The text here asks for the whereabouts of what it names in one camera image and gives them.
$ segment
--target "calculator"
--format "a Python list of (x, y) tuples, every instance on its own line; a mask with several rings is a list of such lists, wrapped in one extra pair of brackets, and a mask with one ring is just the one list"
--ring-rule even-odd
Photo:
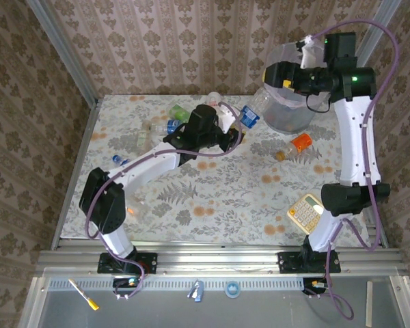
[(316, 228), (323, 211), (322, 203), (308, 193), (287, 211), (287, 215), (306, 234), (310, 234)]

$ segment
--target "green bottle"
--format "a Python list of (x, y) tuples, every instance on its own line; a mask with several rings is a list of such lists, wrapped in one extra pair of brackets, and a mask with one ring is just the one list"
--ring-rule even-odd
[(174, 105), (170, 110), (169, 110), (169, 116), (170, 118), (173, 118), (175, 120), (180, 120), (182, 123), (187, 123), (190, 118), (190, 113), (183, 109), (179, 105)]

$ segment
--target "damask wallpaper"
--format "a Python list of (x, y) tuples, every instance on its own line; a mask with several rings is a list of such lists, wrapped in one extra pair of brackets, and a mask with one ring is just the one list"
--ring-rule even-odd
[(0, 0), (0, 328), (50, 247), (88, 112), (27, 4)]
[[(274, 46), (343, 20), (372, 18), (381, 0), (47, 3), (102, 97), (253, 94)], [(366, 26), (353, 28), (361, 39)]]
[[(410, 0), (402, 1), (389, 28), (400, 43), (400, 65), (374, 113), (377, 161), (381, 176), (392, 186), (381, 215), (389, 241), (401, 248), (410, 274)], [(393, 55), (390, 41), (382, 38), (368, 62), (376, 69), (378, 85)]]

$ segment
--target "trash bin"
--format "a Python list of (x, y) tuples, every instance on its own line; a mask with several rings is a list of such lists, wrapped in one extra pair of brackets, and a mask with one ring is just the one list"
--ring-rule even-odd
[[(323, 62), (323, 44), (318, 40), (314, 41), (314, 54), (316, 66), (326, 67), (326, 63)], [(302, 53), (297, 50), (295, 43), (281, 44), (268, 54), (265, 67), (283, 61), (300, 64), (301, 59)], [(308, 105), (318, 110), (327, 95), (328, 93), (321, 92), (318, 96), (310, 96)], [(300, 133), (307, 128), (315, 114), (307, 108), (306, 97), (286, 87), (275, 88), (264, 84), (255, 96), (267, 99), (262, 102), (262, 116), (267, 125), (280, 133)]]

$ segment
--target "floral tablecloth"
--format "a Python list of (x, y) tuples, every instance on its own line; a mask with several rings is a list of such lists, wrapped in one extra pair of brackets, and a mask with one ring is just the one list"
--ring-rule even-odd
[[(89, 172), (114, 167), (112, 156), (134, 159), (142, 154), (137, 138), (144, 120), (167, 121), (174, 102), (191, 111), (205, 96), (106, 96), (94, 127), (61, 237), (85, 238), (79, 199)], [(241, 108), (249, 96), (226, 96)], [(316, 115), (306, 132), (313, 145), (293, 161), (278, 162), (275, 153), (293, 139), (272, 131), (263, 120), (248, 130), (243, 143), (229, 156), (200, 158), (163, 174), (141, 187), (135, 197), (147, 208), (140, 217), (127, 215), (126, 231), (136, 241), (196, 241), (300, 245), (305, 234), (286, 211), (301, 196), (338, 181), (340, 136), (334, 110)], [(153, 137), (156, 145), (158, 139)], [(220, 152), (218, 147), (204, 150)], [(362, 216), (353, 218), (364, 240)], [(345, 227), (338, 245), (358, 247)]]

